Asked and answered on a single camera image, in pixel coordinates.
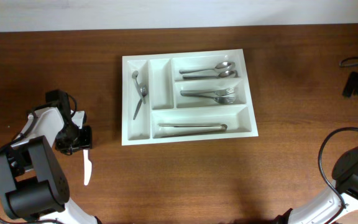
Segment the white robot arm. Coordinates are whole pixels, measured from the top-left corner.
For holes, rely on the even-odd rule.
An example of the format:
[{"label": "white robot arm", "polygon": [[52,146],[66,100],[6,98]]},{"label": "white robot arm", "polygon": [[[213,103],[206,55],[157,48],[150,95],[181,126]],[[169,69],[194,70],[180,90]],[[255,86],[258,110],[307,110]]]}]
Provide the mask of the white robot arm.
[{"label": "white robot arm", "polygon": [[[35,108],[17,139],[0,149],[0,198],[11,219],[23,218],[33,223],[101,223],[70,198],[66,177],[52,152],[55,141],[58,151],[70,155],[83,150],[84,158],[88,158],[88,149],[92,147],[91,128],[83,126],[85,112],[75,109],[71,113],[68,97],[71,96],[60,90],[48,92],[47,104]],[[89,163],[85,167],[88,178],[85,184],[90,178]],[[32,169],[35,177],[16,180]]]},{"label": "white robot arm", "polygon": [[358,210],[358,146],[345,152],[336,162],[330,184],[323,172],[321,158],[325,144],[334,134],[341,131],[357,131],[358,128],[341,128],[333,131],[324,140],[319,152],[319,169],[329,185],[306,205],[289,209],[279,215],[274,224],[330,224],[344,215]]}]

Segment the metal fork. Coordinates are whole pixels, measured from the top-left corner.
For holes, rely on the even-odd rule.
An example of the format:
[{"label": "metal fork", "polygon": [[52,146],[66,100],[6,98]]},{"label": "metal fork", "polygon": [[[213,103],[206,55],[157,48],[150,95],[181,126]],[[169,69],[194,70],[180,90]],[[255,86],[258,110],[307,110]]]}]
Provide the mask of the metal fork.
[{"label": "metal fork", "polygon": [[202,94],[202,93],[215,93],[217,96],[226,96],[236,92],[234,88],[227,88],[225,90],[211,90],[211,91],[199,91],[199,90],[182,90],[180,94],[182,96],[185,95],[194,95],[194,94]]},{"label": "metal fork", "polygon": [[197,94],[184,95],[184,96],[209,98],[209,99],[213,99],[214,101],[220,104],[230,104],[230,103],[234,103],[234,100],[236,100],[234,97],[223,97],[223,96],[213,97],[213,96],[204,96],[204,95],[197,95]]}]

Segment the cutlery tray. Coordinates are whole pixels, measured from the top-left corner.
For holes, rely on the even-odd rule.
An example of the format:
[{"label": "cutlery tray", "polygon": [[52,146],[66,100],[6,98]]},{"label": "cutlery tray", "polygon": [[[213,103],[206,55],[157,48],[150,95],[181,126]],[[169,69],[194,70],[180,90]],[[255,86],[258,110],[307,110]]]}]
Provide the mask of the cutlery tray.
[{"label": "cutlery tray", "polygon": [[[214,68],[218,63],[235,62],[238,77],[184,80],[181,69]],[[147,85],[145,97],[135,120],[133,116],[140,97],[132,79]],[[213,70],[201,73],[215,73]],[[227,97],[232,104],[220,105],[212,99],[181,96],[181,90],[223,90],[235,88]],[[226,132],[162,138],[194,131],[194,128],[163,128],[158,124],[222,123]],[[122,145],[195,141],[204,139],[258,136],[254,109],[242,49],[178,54],[122,57]]]}]

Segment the black cable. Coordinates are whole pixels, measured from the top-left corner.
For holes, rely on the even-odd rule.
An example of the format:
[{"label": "black cable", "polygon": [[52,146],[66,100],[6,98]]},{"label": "black cable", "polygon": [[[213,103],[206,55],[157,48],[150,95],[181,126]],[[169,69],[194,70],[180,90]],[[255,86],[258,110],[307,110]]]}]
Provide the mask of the black cable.
[{"label": "black cable", "polygon": [[[3,145],[2,147],[0,147],[0,154],[5,152],[6,150],[8,150],[11,145],[23,140],[31,132],[31,130],[34,128],[35,124],[37,123],[37,119],[38,119],[37,115],[34,113],[33,110],[31,111],[31,114],[33,116],[33,120],[31,122],[29,128],[27,128],[27,130],[24,133],[20,133],[19,137],[17,139],[15,139],[15,140],[11,141],[10,143],[7,143],[7,144]],[[0,217],[0,223],[3,223],[3,224],[28,224],[28,223],[57,223],[57,224],[63,224],[62,222],[57,221],[57,220],[38,220],[38,221],[34,221],[34,222],[12,223],[12,222],[8,222],[8,221],[3,220],[1,217]]]},{"label": "black cable", "polygon": [[349,57],[349,58],[345,58],[344,60],[341,60],[341,62],[339,62],[339,66],[341,68],[347,68],[347,67],[355,67],[358,66],[358,62],[356,63],[348,63],[348,64],[343,64],[344,62],[347,62],[348,60],[358,60],[358,57]]},{"label": "black cable", "polygon": [[64,151],[60,151],[62,152],[64,155],[66,156],[71,156],[73,154],[73,147],[70,146],[70,149],[69,149],[70,152],[67,152],[67,149],[64,150]]},{"label": "black cable", "polygon": [[320,171],[321,176],[323,177],[325,183],[328,185],[328,187],[333,190],[333,192],[338,196],[338,198],[341,201],[341,207],[339,208],[338,212],[331,217],[326,224],[331,223],[332,221],[334,221],[342,212],[343,210],[346,208],[346,204],[345,204],[345,200],[343,199],[342,195],[335,189],[335,187],[332,185],[332,183],[329,182],[329,180],[327,179],[324,170],[323,170],[323,165],[322,165],[322,159],[323,159],[323,150],[325,145],[327,144],[328,140],[335,135],[336,133],[340,133],[342,131],[357,131],[358,132],[358,128],[353,128],[353,127],[347,127],[347,128],[339,128],[333,132],[331,132],[330,134],[328,134],[328,136],[326,137],[326,139],[323,141],[320,150],[318,152],[318,169]]},{"label": "black cable", "polygon": [[73,102],[74,102],[74,112],[72,112],[72,114],[71,114],[71,117],[74,117],[74,114],[77,112],[77,101],[76,101],[76,100],[74,99],[74,97],[71,96],[70,94],[67,93],[67,95],[68,95],[68,97],[70,97],[70,98],[73,100]]}]

